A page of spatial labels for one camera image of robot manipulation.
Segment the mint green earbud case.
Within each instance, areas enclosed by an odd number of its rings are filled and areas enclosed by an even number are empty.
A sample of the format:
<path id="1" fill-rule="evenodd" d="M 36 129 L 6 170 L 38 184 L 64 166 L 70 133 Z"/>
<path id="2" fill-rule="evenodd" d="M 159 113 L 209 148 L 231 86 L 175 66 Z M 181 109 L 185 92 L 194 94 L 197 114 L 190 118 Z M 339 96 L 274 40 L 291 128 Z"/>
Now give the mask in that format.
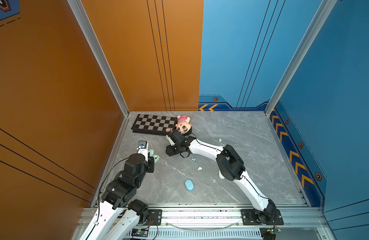
<path id="1" fill-rule="evenodd" d="M 148 154 L 150 157 L 153 157 L 155 163 L 159 161 L 159 155 L 155 154 L 153 149 L 149 150 Z"/>

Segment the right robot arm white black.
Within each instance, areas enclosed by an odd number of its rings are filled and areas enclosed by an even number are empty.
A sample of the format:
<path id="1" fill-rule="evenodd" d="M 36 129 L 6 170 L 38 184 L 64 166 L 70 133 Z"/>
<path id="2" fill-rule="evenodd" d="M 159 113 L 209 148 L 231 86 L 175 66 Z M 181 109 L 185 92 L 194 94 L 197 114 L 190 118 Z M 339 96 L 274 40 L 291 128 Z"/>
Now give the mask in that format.
<path id="1" fill-rule="evenodd" d="M 256 186 L 244 166 L 244 161 L 231 145 L 214 146 L 198 140 L 194 136 L 181 135 L 179 131 L 167 133 L 170 145 L 166 147 L 168 156 L 182 153 L 197 154 L 215 161 L 219 167 L 219 176 L 235 183 L 247 196 L 254 208 L 254 221 L 260 225 L 275 225 L 277 207 L 273 200 L 266 197 Z"/>

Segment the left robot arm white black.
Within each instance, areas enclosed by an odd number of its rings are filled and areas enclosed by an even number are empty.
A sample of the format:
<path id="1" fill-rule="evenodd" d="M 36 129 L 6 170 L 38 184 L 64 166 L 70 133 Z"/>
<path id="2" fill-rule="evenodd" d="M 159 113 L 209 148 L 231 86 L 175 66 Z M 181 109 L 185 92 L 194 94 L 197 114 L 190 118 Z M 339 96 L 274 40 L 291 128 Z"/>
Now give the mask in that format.
<path id="1" fill-rule="evenodd" d="M 132 154 L 98 199 L 97 210 L 81 240 L 122 240 L 134 227 L 145 223 L 148 205 L 132 200 L 147 173 L 154 172 L 155 159 L 149 153 Z"/>

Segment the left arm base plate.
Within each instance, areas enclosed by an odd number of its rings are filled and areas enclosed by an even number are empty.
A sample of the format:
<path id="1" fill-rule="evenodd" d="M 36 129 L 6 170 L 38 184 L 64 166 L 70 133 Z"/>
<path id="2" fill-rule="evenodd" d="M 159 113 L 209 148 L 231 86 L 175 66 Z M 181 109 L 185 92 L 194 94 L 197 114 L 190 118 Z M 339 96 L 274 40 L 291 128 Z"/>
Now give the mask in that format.
<path id="1" fill-rule="evenodd" d="M 147 211 L 144 211 L 139 217 L 138 225 L 149 225 L 149 223 L 151 222 L 160 226 L 161 219 L 162 209 L 148 209 Z"/>

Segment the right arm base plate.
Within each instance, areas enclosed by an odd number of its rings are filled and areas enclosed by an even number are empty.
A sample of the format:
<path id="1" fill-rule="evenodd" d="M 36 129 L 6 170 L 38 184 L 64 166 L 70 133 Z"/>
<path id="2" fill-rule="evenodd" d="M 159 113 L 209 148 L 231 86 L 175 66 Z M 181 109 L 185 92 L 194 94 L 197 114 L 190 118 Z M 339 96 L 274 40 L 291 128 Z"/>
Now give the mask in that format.
<path id="1" fill-rule="evenodd" d="M 284 221 L 280 210 L 276 209 L 272 213 L 260 212 L 254 209 L 241 210 L 241 218 L 244 226 L 266 225 L 283 226 Z"/>

